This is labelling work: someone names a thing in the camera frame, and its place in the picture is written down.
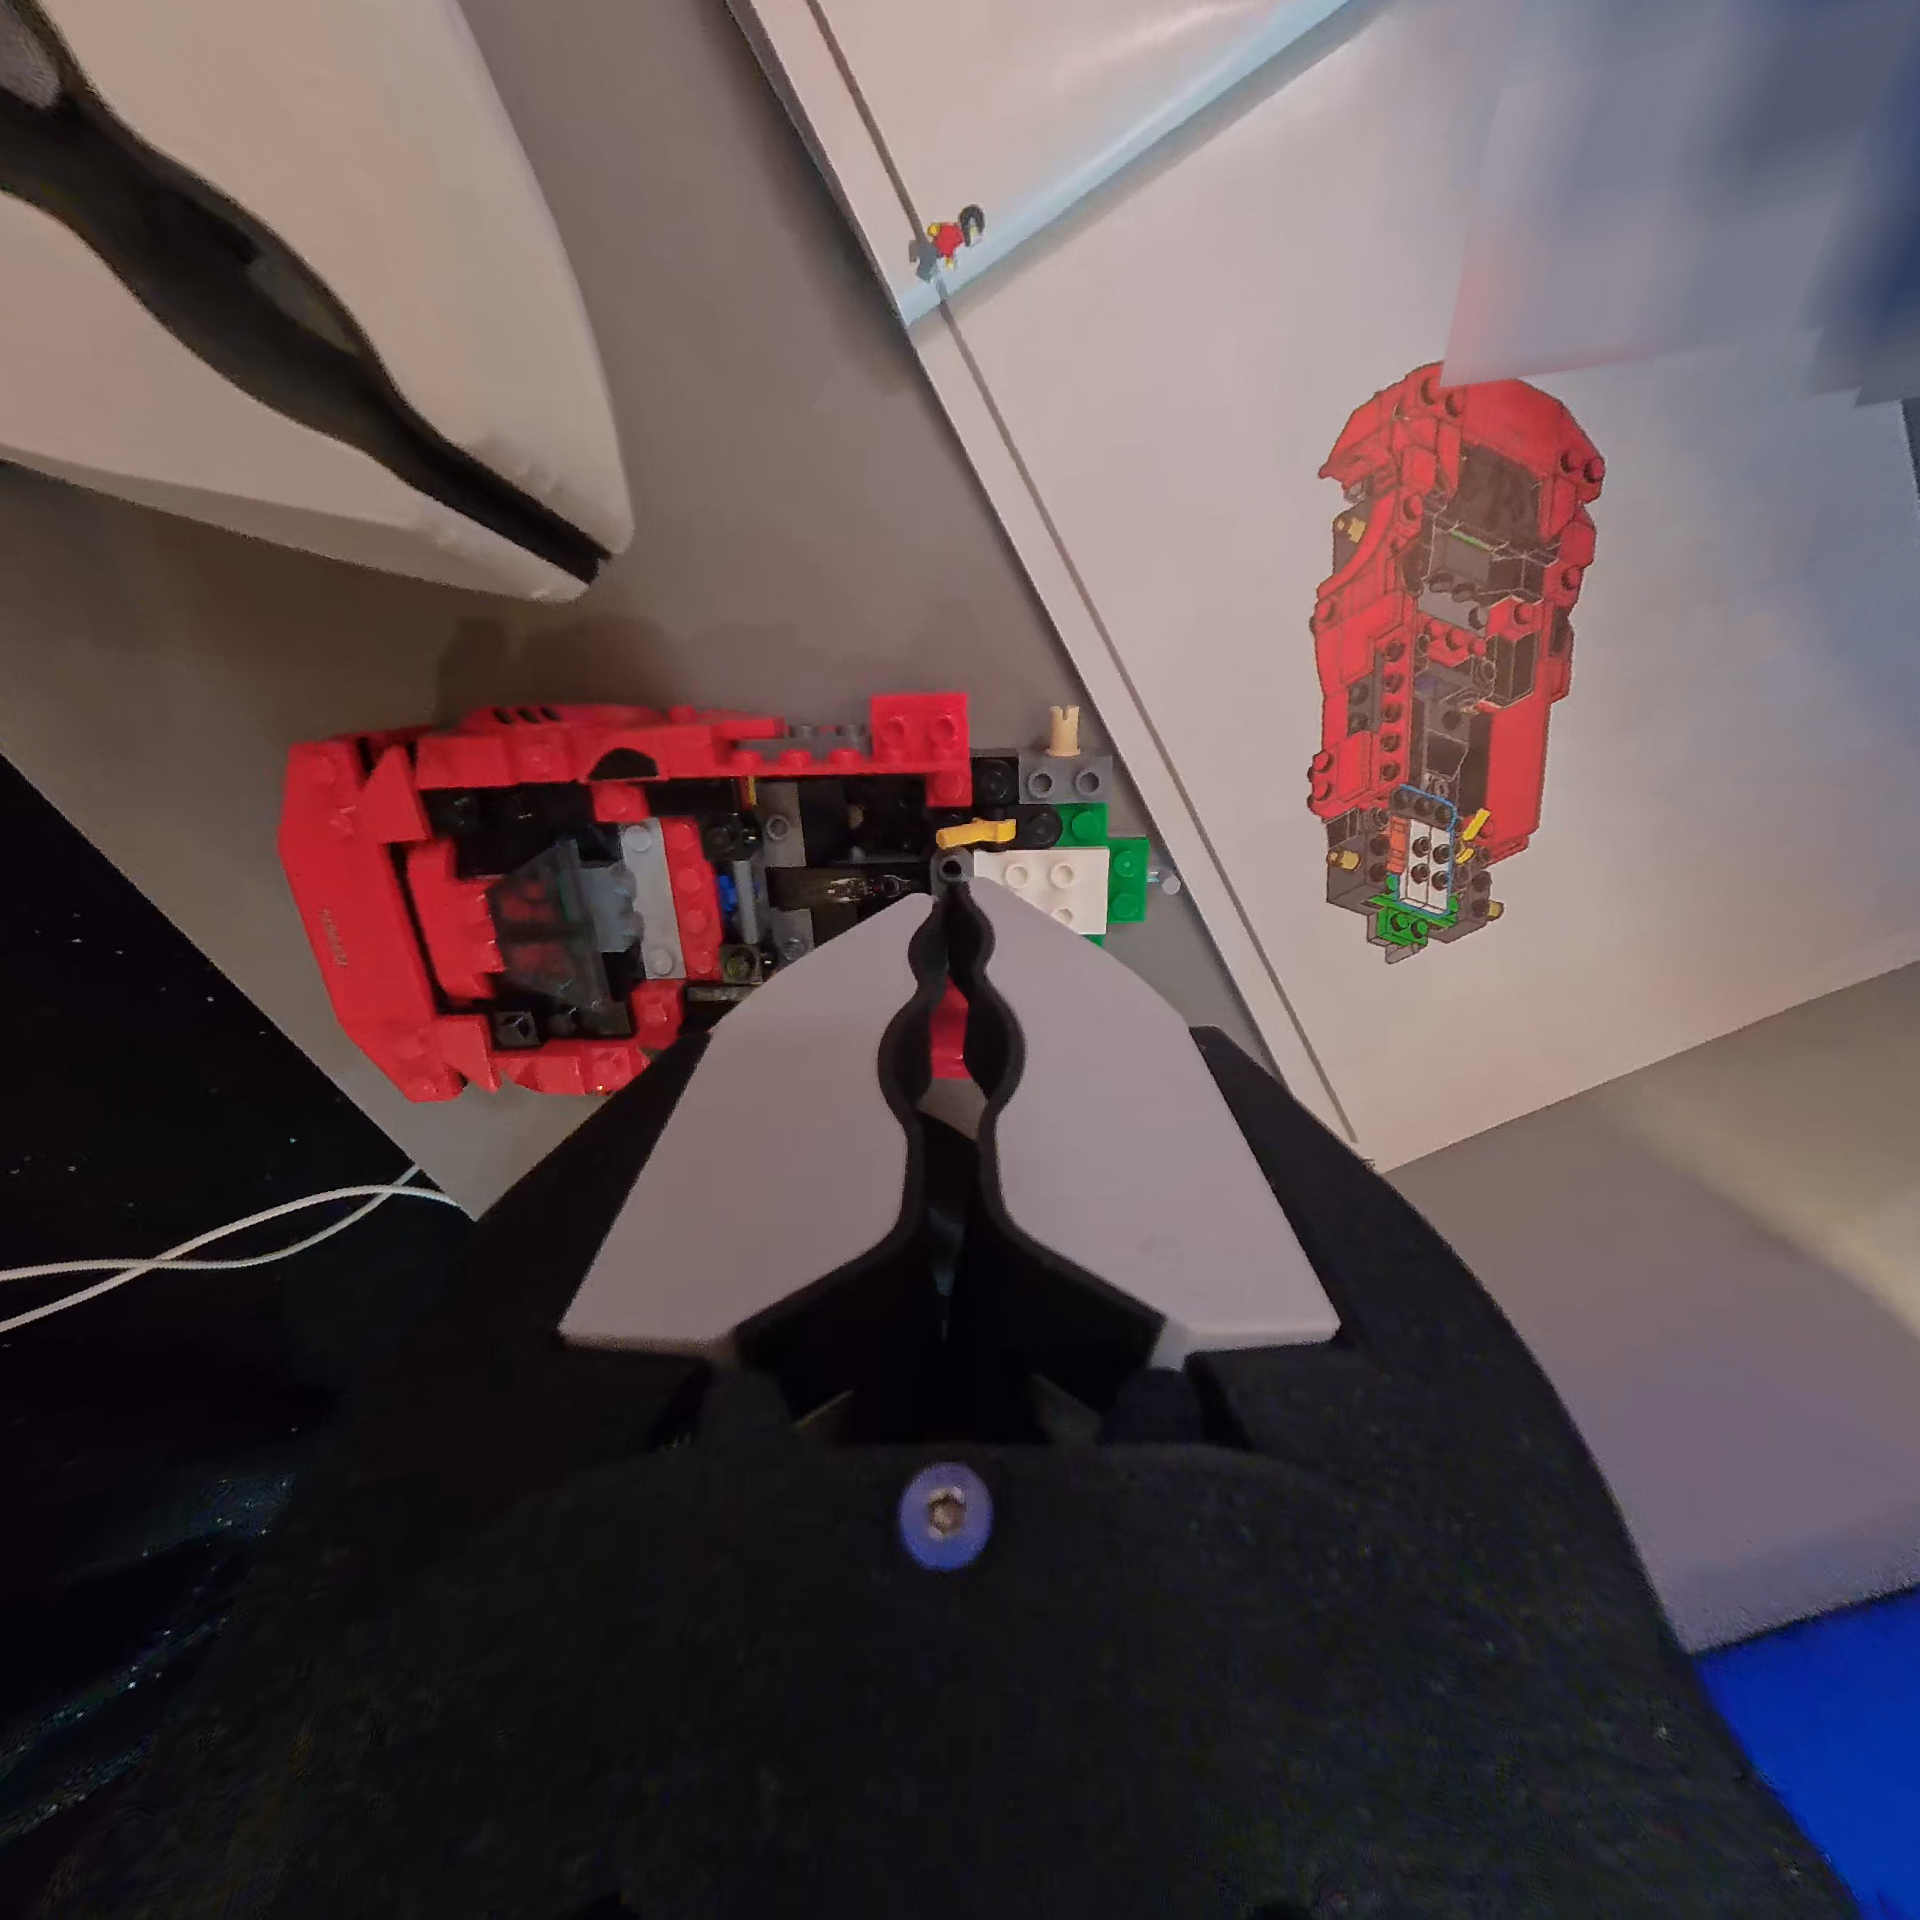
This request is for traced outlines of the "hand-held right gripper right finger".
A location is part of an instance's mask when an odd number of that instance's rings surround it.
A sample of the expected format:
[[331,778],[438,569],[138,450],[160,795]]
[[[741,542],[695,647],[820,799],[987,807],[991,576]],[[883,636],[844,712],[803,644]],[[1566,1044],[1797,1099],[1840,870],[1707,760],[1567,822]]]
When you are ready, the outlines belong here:
[[1115,1301],[1122,1368],[1339,1329],[1176,1009],[1009,888],[959,888],[963,1058],[987,1212],[1066,1307]]

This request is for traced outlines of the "small blue plastic bin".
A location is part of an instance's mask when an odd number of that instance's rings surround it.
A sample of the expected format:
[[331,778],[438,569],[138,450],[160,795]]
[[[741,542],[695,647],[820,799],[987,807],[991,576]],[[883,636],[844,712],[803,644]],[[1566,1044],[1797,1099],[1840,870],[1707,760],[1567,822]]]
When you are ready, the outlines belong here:
[[1717,1647],[1716,1711],[1865,1917],[1918,1915],[1918,1593]]

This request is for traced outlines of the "red lego car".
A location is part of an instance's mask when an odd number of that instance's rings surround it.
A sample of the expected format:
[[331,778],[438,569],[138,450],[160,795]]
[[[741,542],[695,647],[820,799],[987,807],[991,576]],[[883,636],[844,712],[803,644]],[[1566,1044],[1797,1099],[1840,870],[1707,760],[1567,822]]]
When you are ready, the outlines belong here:
[[975,748],[961,692],[863,720],[492,704],[292,748],[277,852],[331,1009],[413,1103],[612,1095],[816,949],[929,896],[938,851],[1102,945],[1150,844],[1078,710]]

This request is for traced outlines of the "lego instruction booklet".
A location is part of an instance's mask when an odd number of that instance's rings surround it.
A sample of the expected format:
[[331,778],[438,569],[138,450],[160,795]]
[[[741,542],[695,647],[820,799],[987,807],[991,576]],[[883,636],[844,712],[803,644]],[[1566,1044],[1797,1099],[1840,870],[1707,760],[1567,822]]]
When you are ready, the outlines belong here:
[[732,4],[1383,1164],[1915,960],[1915,4]]

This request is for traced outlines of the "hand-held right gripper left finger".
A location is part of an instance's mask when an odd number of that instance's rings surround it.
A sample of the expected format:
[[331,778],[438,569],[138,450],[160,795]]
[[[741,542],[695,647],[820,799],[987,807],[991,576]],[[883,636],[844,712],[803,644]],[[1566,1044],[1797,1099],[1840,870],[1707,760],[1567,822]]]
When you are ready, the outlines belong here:
[[708,1033],[564,1311],[576,1349],[717,1359],[917,1212],[933,901],[900,901],[759,984]]

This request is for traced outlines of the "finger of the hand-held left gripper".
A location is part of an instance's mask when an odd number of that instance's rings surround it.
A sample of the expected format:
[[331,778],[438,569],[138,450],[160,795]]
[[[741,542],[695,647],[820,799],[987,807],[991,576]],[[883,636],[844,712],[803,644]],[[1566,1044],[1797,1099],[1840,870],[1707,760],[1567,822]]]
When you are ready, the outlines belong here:
[[562,604],[562,566],[262,405],[47,212],[2,200],[4,461],[326,561]]
[[542,561],[627,549],[585,302],[458,4],[39,3],[36,210],[285,420]]

